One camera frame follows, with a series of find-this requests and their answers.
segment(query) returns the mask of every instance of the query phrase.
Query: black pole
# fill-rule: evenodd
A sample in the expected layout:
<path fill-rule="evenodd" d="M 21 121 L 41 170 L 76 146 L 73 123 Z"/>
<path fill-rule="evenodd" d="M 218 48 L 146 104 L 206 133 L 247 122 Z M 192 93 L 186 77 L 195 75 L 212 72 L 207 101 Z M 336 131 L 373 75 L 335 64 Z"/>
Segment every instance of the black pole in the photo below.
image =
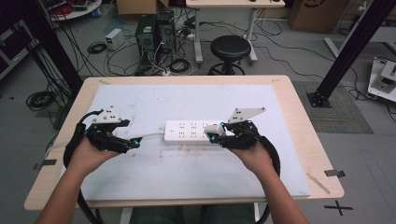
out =
<path fill-rule="evenodd" d="M 67 86 L 72 92 L 72 98 L 76 98 L 82 86 L 82 79 L 72 62 L 70 61 L 58 36 L 50 27 L 44 12 L 44 8 L 38 3 L 39 0 L 15 0 L 15 6 L 21 13 L 21 18 L 32 35 L 38 39 L 52 62 L 58 68 Z"/>
<path fill-rule="evenodd" d="M 326 77 L 313 94 L 308 94 L 308 97 L 311 97 L 312 106 L 323 106 L 328 102 L 329 97 L 347 73 L 349 67 L 355 62 L 395 6 L 396 0 L 375 0 L 370 5 Z"/>

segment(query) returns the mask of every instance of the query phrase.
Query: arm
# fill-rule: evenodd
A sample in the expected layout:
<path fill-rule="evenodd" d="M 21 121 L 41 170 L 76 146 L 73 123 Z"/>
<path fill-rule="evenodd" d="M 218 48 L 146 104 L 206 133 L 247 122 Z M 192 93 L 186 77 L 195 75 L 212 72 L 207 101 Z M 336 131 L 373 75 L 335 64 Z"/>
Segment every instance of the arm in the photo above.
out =
<path fill-rule="evenodd" d="M 84 178 L 117 152 L 100 151 L 84 138 L 35 223 L 72 223 L 79 188 Z"/>
<path fill-rule="evenodd" d="M 308 223 L 303 212 L 277 176 L 271 158 L 260 142 L 247 150 L 230 150 L 259 178 L 274 223 Z"/>

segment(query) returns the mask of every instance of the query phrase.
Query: human hand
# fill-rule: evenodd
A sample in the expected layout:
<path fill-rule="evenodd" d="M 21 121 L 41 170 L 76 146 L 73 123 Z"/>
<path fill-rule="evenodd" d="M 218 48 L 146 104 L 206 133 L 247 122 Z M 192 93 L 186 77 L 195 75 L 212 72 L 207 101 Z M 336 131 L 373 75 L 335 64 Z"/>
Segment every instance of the human hand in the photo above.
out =
<path fill-rule="evenodd" d="M 265 172 L 266 169 L 274 169 L 270 154 L 259 141 L 249 149 L 229 148 L 229 150 L 255 175 Z"/>
<path fill-rule="evenodd" d="M 78 175 L 85 177 L 95 171 L 105 161 L 118 155 L 120 155 L 118 152 L 97 149 L 87 137 L 84 137 L 74 151 L 67 170 L 72 170 Z"/>

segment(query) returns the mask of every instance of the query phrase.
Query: floor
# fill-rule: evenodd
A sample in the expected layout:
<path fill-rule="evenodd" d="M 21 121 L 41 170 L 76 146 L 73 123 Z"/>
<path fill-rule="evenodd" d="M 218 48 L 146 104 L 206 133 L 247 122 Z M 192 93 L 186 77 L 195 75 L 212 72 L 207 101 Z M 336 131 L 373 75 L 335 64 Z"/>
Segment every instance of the floor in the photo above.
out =
<path fill-rule="evenodd" d="M 343 36 L 334 33 L 331 35 L 299 33 L 290 30 L 286 21 L 276 21 L 281 27 L 281 34 L 271 39 L 282 46 L 312 49 L 315 52 L 333 59 L 330 50 L 323 41 L 329 36 L 340 45 Z M 61 24 L 70 34 L 67 23 Z M 121 28 L 126 33 L 134 34 L 136 21 L 121 21 L 116 14 L 109 13 L 101 18 L 86 16 L 69 22 L 71 31 L 76 38 L 80 49 L 87 55 L 86 48 L 95 41 L 105 41 L 104 36 L 114 28 Z M 239 27 L 246 27 L 245 23 L 233 23 Z M 262 28 L 270 33 L 278 33 L 279 28 L 273 21 L 264 21 Z M 203 39 L 213 40 L 219 35 L 229 32 L 241 35 L 243 31 L 230 27 L 215 27 L 205 24 L 201 27 Z M 72 62 L 76 65 L 76 57 L 70 42 L 62 29 L 57 33 Z M 332 61 L 326 60 L 316 53 L 302 49 L 285 49 L 275 45 L 267 37 L 258 36 L 253 41 L 255 47 L 267 47 L 273 58 L 290 63 L 291 67 L 301 74 L 319 75 L 324 77 Z M 186 59 L 193 60 L 192 44 L 184 46 Z M 204 60 L 200 69 L 193 75 L 205 75 L 208 67 L 218 60 L 211 55 L 209 43 L 203 42 Z M 259 62 L 250 66 L 246 60 L 242 61 L 245 71 L 249 75 L 283 74 L 293 81 L 320 81 L 318 77 L 303 77 L 293 72 L 288 65 L 271 59 L 266 49 L 257 49 Z M 90 62 L 101 73 L 104 71 L 106 54 L 90 56 Z M 396 60 L 396 56 L 381 43 L 370 43 L 354 62 L 353 68 L 357 71 L 358 88 L 366 92 L 371 64 L 374 57 L 385 57 Z M 114 55 L 111 63 L 123 68 L 137 63 L 139 53 L 136 46 L 128 46 Z M 79 74 L 89 77 L 90 72 L 85 67 Z M 343 78 L 344 85 L 353 85 L 355 75 L 349 70 Z M 0 222 L 1 223 L 33 223 L 38 212 L 26 211 L 24 201 L 30 188 L 35 182 L 38 171 L 34 169 L 36 163 L 44 159 L 45 149 L 50 140 L 57 133 L 52 128 L 49 118 L 37 116 L 26 105 L 26 98 L 37 91 L 46 89 L 47 81 L 35 65 L 30 56 L 26 57 L 5 78 L 0 81 L 0 108 L 2 156 L 0 157 Z M 357 107 L 371 126 L 374 134 L 346 134 L 346 133 L 318 133 L 332 165 L 337 170 L 345 172 L 340 178 L 345 190 L 345 196 L 338 199 L 340 206 L 350 207 L 353 210 L 327 209 L 325 205 L 336 206 L 335 200 L 299 201 L 298 204 L 312 223 L 396 223 L 396 122 L 391 119 L 384 105 L 375 101 L 356 101 Z M 396 104 L 388 102 L 392 111 L 396 111 Z M 198 223 L 199 207 L 187 207 L 186 219 L 188 223 Z M 120 220 L 119 208 L 103 209 L 102 217 L 105 223 L 117 223 Z M 85 217 L 76 212 L 74 223 L 88 223 Z"/>

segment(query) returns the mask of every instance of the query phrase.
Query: stool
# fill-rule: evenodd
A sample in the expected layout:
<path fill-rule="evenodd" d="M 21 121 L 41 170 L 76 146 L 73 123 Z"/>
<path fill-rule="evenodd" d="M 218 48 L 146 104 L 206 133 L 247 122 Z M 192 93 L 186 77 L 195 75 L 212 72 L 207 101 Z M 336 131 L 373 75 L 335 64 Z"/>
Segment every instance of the stool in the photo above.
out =
<path fill-rule="evenodd" d="M 237 35 L 223 35 L 212 41 L 210 49 L 216 57 L 223 61 L 223 63 L 210 67 L 208 73 L 210 76 L 215 75 L 215 72 L 220 75 L 235 75 L 233 67 L 238 68 L 243 75 L 245 74 L 240 66 L 233 63 L 241 61 L 249 55 L 251 46 L 246 39 Z M 216 68 L 218 66 L 222 66 L 221 71 Z"/>

